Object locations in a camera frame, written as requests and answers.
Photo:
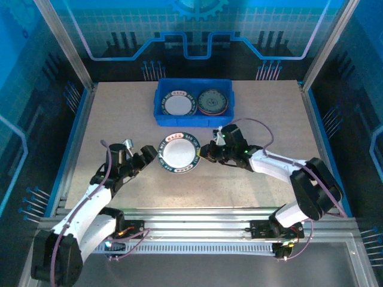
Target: white plate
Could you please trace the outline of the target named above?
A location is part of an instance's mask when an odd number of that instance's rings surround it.
[[[172,91],[162,99],[161,110],[165,115],[194,115],[197,102],[186,91]]]
[[[174,133],[161,141],[158,147],[160,164],[172,173],[185,173],[199,162],[198,140],[189,133]]]

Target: gear logo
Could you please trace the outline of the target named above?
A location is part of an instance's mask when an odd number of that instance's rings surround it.
[[[171,0],[169,4],[173,10],[179,13],[179,16],[186,16],[187,20],[200,18],[208,19],[208,16],[215,17],[217,11],[222,11],[223,5],[229,3],[229,0]]]
[[[3,5],[9,8],[14,19],[24,30],[35,21],[35,4],[33,0],[6,0]]]

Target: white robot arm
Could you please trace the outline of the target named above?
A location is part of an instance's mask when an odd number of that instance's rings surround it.
[[[282,206],[270,217],[273,228],[277,230],[276,236],[297,222],[319,220],[342,200],[341,188],[319,158],[295,160],[266,152],[260,146],[248,145],[236,124],[220,127],[213,133],[214,141],[200,149],[200,157],[264,173],[293,187],[296,201]],[[228,164],[228,161],[234,161],[235,165]]]
[[[134,178],[157,156],[152,146],[141,148],[142,154],[139,155],[132,154],[131,141],[127,140],[124,144],[109,146],[111,157],[107,157],[106,163],[90,180],[83,198],[50,231],[41,230],[35,236],[31,268],[33,279],[52,282],[50,272],[53,262],[54,282],[60,286],[72,286],[80,276],[87,257],[105,238],[123,239],[142,227],[139,223],[128,226],[132,223],[125,221],[122,211],[105,207],[123,186],[125,178]]]

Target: black bracket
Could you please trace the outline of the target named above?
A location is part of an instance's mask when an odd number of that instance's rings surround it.
[[[121,231],[119,233],[115,233],[115,239],[123,239],[129,236],[132,236],[145,228],[145,221],[143,220],[124,220],[124,222],[120,226]],[[136,236],[135,238],[141,239],[144,235],[141,234]]]
[[[296,237],[305,237],[300,222],[295,223],[290,228],[279,226],[278,231],[276,231],[276,228],[272,226],[269,220],[251,220],[250,228],[246,228],[245,231],[251,233],[251,239],[279,238],[289,240]]]

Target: blue light strip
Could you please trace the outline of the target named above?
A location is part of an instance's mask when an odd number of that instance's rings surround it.
[[[370,145],[370,155],[371,155],[371,159],[375,165],[375,168],[376,168],[376,171],[378,172],[379,174],[379,177],[381,178],[381,181],[383,182],[383,170],[382,170],[382,167],[380,166],[379,164],[379,161],[378,161],[378,158],[376,157],[375,155],[375,152],[374,152],[374,149],[375,149],[375,145],[376,145],[376,139],[377,137],[383,133],[383,125],[381,125],[380,127],[378,127],[373,133],[372,133],[372,137],[371,137],[371,145]]]
[[[47,205],[47,208],[45,209],[44,217],[50,217],[50,213],[52,211],[54,201],[56,199],[57,192],[59,190],[60,183],[61,183],[61,180],[62,180],[63,175],[64,175],[65,164],[66,164],[66,161],[68,160],[68,157],[69,157],[69,151],[72,147],[74,135],[76,134],[77,126],[78,126],[78,123],[79,123],[80,117],[81,117],[81,112],[84,108],[84,103],[87,100],[87,96],[88,96],[88,92],[84,88],[84,92],[83,92],[83,95],[81,97],[80,105],[78,106],[76,117],[74,118],[73,126],[71,129],[71,134],[69,135],[68,143],[66,144],[65,152],[64,152],[64,155],[63,155],[61,163],[60,163],[59,171],[57,172],[56,180],[54,181],[54,184],[53,184],[53,188],[52,188],[52,192],[50,194],[48,205]]]
[[[316,103],[315,98],[314,98],[314,94],[312,93],[311,89],[309,89],[308,94],[309,94],[309,98],[311,101],[312,109],[314,110],[314,114],[315,114],[315,117],[316,117],[317,122],[318,122],[319,131],[321,133],[320,135],[321,135],[321,137],[323,139],[323,143],[324,143],[324,148],[326,150],[327,156],[329,157],[330,165],[331,165],[331,168],[333,170],[333,176],[336,179],[336,181],[338,182],[341,189],[343,190],[343,199],[342,199],[343,209],[346,212],[347,216],[352,217],[351,209],[349,208],[347,195],[346,195],[346,192],[345,192],[342,180],[341,180],[341,176],[339,174],[338,168],[336,167],[336,163],[334,160],[333,152],[331,150],[330,142],[329,142],[329,139],[327,138],[326,132],[324,131],[324,126],[323,126],[321,116],[319,114],[319,109],[318,109],[317,103]]]
[[[26,160],[26,157],[28,156],[28,146],[26,144],[26,137],[24,132],[16,127],[15,125],[11,124],[6,118],[4,118],[2,115],[0,115],[0,121],[2,121],[7,127],[9,127],[15,134],[17,134],[20,139],[22,140],[23,144],[23,155],[20,159],[19,164],[17,165],[16,171],[14,172],[14,175],[12,177],[12,180],[7,188],[7,191],[5,192],[4,198],[1,201],[0,204],[0,217],[5,209],[5,206],[7,205],[8,200],[10,199],[12,190],[14,188],[14,185],[16,184],[17,178],[19,178],[20,172],[23,168],[24,162]]]

